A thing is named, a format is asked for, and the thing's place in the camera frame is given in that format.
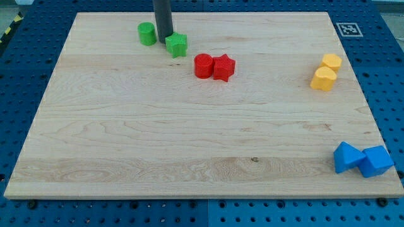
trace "wooden cutting board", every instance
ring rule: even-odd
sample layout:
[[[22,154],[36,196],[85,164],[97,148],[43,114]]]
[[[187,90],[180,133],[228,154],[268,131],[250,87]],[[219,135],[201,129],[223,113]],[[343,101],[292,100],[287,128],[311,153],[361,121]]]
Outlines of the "wooden cutting board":
[[[384,145],[327,13],[174,13],[188,56],[142,46],[152,13],[78,13],[23,145],[9,199],[400,197],[394,168],[337,175],[341,141]],[[206,52],[237,61],[198,79]],[[309,83],[343,58],[330,92]]]

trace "red star block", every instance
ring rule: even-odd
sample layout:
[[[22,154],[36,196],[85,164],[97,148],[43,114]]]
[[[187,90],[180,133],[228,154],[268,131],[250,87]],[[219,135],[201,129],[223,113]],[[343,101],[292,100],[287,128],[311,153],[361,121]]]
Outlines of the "red star block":
[[[220,57],[214,57],[215,67],[213,68],[213,79],[228,81],[234,74],[235,60],[229,58],[227,54]]]

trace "blue perforated table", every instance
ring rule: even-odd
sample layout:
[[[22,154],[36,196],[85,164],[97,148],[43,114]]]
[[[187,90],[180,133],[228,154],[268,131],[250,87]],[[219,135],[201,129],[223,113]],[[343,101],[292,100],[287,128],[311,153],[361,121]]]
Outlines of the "blue perforated table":
[[[404,53],[367,0],[183,0],[173,11],[327,11],[397,170],[404,170]],[[0,58],[3,194],[78,11],[151,11],[151,1],[35,1]],[[404,200],[8,201],[0,226],[403,226]]]

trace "blue block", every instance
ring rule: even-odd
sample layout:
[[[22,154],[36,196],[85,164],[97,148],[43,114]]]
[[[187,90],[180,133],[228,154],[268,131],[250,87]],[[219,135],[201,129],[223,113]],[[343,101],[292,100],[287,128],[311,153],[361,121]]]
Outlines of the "blue block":
[[[383,146],[363,150],[366,158],[359,164],[359,170],[364,177],[381,175],[394,165],[393,160]]]
[[[346,142],[341,142],[334,151],[335,172],[342,173],[351,168],[355,168],[364,158],[364,153]]]

